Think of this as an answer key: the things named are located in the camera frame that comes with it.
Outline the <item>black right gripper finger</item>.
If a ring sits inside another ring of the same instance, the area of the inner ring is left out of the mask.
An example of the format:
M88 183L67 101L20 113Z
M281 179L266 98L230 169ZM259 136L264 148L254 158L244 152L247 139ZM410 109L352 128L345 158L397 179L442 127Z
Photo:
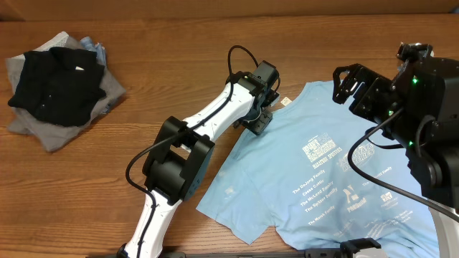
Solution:
M377 78L376 72L359 63L345 66L344 71L347 73L347 76L343 79L345 85L350 85L355 82L371 84Z
M354 70L353 65L337 67L333 71L333 101L338 104L344 104L350 96L349 88L347 86L347 76ZM346 73L344 79L341 79L341 74Z

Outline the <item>light blue printed t-shirt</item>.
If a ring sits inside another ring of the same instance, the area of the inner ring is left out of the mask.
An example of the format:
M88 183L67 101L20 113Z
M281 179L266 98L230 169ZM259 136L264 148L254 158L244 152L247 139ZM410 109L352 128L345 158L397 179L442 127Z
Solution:
M310 82L266 129L240 136L198 210L253 243L274 226L295 249L372 238L389 257L437 257L429 209L360 176L420 193L402 149L380 134L349 151L372 126L332 99L332 82Z

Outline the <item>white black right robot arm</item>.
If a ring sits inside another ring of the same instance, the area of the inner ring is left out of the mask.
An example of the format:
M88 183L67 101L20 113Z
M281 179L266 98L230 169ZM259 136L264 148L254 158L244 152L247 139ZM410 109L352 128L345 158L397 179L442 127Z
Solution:
M417 196L363 172L365 179L429 207L441 257L458 256L458 61L434 57L427 50L401 51L398 74L389 79L362 64L333 71L333 101L354 101L350 111L375 126L355 144L349 155L378 130L404 148L410 173L420 184Z

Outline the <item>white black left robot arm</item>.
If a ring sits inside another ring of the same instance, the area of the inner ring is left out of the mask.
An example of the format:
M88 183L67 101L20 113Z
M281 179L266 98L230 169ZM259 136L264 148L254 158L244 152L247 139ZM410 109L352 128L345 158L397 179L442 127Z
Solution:
M153 145L128 164L126 180L145 194L145 204L131 240L117 257L159 257L178 206L190 199L207 172L215 141L231 126L254 134L264 131L272 115L266 109L279 97L280 75L237 72L223 91L197 114L163 123Z

